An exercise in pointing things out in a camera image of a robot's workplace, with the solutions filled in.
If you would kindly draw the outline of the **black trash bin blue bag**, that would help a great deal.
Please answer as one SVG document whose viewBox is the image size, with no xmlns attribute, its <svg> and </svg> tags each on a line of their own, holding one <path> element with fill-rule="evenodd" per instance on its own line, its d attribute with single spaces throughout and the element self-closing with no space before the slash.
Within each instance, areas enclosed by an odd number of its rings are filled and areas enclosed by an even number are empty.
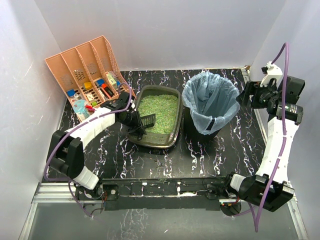
<svg viewBox="0 0 320 240">
<path fill-rule="evenodd" d="M 240 92 L 233 82 L 218 74 L 202 72 L 187 81 L 182 94 L 184 131 L 214 137 L 240 110 Z"/>
</svg>

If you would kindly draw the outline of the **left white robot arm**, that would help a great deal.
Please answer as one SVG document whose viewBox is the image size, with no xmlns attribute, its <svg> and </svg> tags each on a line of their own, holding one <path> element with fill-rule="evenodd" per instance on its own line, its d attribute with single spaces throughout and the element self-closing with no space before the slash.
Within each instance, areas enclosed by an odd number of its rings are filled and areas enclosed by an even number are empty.
<svg viewBox="0 0 320 240">
<path fill-rule="evenodd" d="M 129 129 L 129 133 L 141 140 L 146 134 L 139 111 L 136 110 L 135 97 L 131 92 L 123 91 L 115 100 L 104 102 L 85 121 L 66 131 L 57 130 L 51 137 L 47 161 L 43 173 L 47 181 L 47 169 L 52 169 L 73 180 L 85 189 L 94 191 L 101 182 L 91 170 L 85 166 L 84 150 L 86 146 L 105 129 L 121 123 Z"/>
</svg>

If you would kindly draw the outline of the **black slotted litter scoop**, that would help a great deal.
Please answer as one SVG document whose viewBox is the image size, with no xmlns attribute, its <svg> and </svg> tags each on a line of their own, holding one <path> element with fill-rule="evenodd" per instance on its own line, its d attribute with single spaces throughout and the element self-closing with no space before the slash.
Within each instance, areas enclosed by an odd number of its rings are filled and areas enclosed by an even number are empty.
<svg viewBox="0 0 320 240">
<path fill-rule="evenodd" d="M 156 114 L 154 113 L 146 116 L 141 116 L 140 120 L 141 120 L 142 126 L 144 126 L 145 129 L 152 128 L 155 126 L 155 123 L 156 123 Z"/>
</svg>

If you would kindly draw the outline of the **dark green litter box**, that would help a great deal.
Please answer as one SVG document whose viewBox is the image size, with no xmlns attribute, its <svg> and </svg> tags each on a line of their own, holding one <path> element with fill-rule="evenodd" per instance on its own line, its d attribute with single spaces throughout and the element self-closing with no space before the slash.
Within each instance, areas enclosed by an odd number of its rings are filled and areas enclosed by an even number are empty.
<svg viewBox="0 0 320 240">
<path fill-rule="evenodd" d="M 146 134 L 138 137 L 128 133 L 128 139 L 137 145 L 167 149 L 177 140 L 182 120 L 181 93 L 171 87 L 147 85 L 137 95 L 137 110 L 140 113 Z"/>
</svg>

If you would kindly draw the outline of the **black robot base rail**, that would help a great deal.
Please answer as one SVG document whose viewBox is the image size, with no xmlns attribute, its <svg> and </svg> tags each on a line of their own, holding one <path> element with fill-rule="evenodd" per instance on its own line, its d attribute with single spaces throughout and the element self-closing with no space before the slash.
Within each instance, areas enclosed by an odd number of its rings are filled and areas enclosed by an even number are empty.
<svg viewBox="0 0 320 240">
<path fill-rule="evenodd" d="M 94 190 L 74 184 L 77 200 L 104 211 L 127 209 L 205 209 L 240 214 L 241 200 L 228 195 L 221 177 L 103 179 Z"/>
</svg>

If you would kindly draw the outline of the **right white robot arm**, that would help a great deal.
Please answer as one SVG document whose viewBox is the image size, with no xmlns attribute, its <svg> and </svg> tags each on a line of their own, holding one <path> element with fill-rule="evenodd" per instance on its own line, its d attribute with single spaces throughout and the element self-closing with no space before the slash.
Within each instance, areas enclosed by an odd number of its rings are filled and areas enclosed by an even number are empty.
<svg viewBox="0 0 320 240">
<path fill-rule="evenodd" d="M 239 199 L 253 205 L 263 205 L 275 212 L 294 196 L 288 186 L 288 163 L 292 142 L 302 122 L 304 110 L 297 105 L 305 81 L 288 76 L 285 90 L 273 78 L 267 86 L 249 81 L 236 98 L 242 105 L 266 109 L 269 117 L 266 146 L 260 167 L 255 175 L 243 176 L 232 172 L 227 175 L 225 188 Z"/>
</svg>

